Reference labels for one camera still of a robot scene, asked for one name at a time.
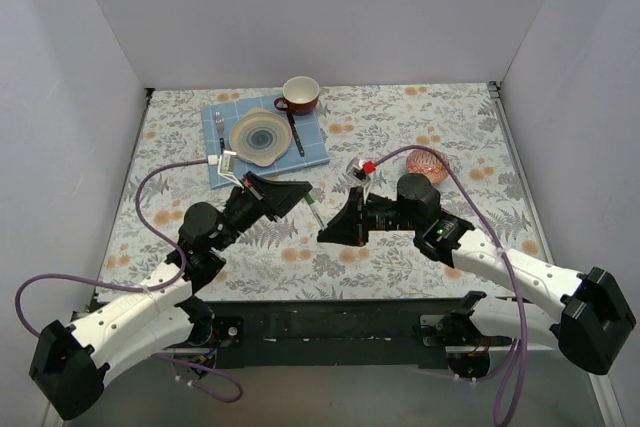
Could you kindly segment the white green marker pen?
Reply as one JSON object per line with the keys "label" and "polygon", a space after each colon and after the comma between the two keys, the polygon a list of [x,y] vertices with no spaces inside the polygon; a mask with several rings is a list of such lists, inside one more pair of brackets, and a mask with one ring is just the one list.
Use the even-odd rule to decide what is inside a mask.
{"label": "white green marker pen", "polygon": [[313,199],[312,200],[307,199],[306,202],[307,202],[307,204],[308,204],[308,206],[309,206],[309,208],[310,208],[310,210],[311,210],[311,212],[313,214],[314,219],[316,220],[316,222],[319,225],[319,229],[320,230],[324,230],[326,228],[325,227],[325,223],[324,223],[323,218],[321,217],[321,214],[320,214],[320,212],[319,212],[319,210],[318,210],[318,208],[316,206],[315,201]]}

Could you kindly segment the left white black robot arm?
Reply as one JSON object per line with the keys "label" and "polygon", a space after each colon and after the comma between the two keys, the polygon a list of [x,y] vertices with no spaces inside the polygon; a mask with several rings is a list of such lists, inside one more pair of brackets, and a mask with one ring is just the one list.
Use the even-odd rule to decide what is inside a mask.
{"label": "left white black robot arm", "polygon": [[271,181],[249,172],[224,208],[207,202],[184,214],[172,251],[143,281],[84,317],[37,332],[29,376],[64,420],[92,407],[123,371],[171,345],[205,345],[214,314],[197,298],[226,264],[220,251],[261,218],[285,217],[312,190],[307,181]]}

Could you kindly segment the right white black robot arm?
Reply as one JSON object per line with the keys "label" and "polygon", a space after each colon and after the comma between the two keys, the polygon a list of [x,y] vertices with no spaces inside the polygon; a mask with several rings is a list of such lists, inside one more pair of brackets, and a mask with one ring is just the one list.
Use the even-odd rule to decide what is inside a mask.
{"label": "right white black robot arm", "polygon": [[405,174],[395,199],[349,191],[346,204],[318,233],[320,243],[363,247],[372,231],[412,231],[428,259],[472,273],[521,294],[524,303],[469,294],[451,314],[454,336],[464,344],[483,337],[520,338],[559,351],[596,375],[609,372],[636,326],[626,298],[608,271],[561,268],[496,241],[440,205],[440,193],[421,174]]}

